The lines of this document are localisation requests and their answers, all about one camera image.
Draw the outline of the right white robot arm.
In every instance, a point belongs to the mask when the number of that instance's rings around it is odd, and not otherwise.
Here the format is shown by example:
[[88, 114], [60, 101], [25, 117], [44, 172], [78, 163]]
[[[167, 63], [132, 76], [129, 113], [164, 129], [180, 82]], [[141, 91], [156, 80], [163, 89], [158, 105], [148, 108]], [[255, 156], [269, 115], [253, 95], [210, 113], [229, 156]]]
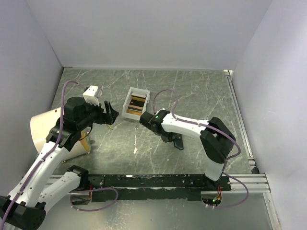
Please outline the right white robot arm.
[[183, 136], [199, 140], [210, 159], [203, 179], [204, 187], [212, 191], [220, 185], [226, 160], [236, 141], [221, 119], [196, 120], [161, 109], [154, 115], [144, 112], [140, 124], [160, 136], [163, 142], [172, 142], [179, 150], [184, 149]]

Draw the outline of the black leather card holder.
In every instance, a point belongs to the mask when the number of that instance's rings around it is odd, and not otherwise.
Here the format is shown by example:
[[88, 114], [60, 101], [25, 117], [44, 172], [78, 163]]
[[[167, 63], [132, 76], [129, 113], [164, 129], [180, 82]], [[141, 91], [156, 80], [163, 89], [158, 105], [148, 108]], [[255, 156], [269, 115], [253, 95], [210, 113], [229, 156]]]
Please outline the black leather card holder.
[[184, 145], [183, 145], [182, 136], [175, 137], [173, 139], [173, 145], [174, 145], [174, 147], [176, 149], [183, 150], [184, 149]]

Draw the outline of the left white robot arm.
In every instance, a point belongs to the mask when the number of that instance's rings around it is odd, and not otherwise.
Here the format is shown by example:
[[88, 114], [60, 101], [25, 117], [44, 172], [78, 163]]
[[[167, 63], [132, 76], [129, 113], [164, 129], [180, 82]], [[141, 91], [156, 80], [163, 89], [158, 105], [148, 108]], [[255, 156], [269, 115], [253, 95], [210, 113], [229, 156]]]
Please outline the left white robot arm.
[[36, 230], [47, 213], [68, 192], [89, 187], [88, 171], [72, 166], [54, 184], [46, 187], [56, 167], [81, 139], [82, 131], [93, 124], [112, 125], [119, 113], [110, 102], [102, 108], [94, 96], [71, 97], [61, 102], [60, 117], [46, 137], [42, 150], [22, 180], [0, 198], [2, 230], [15, 227]]

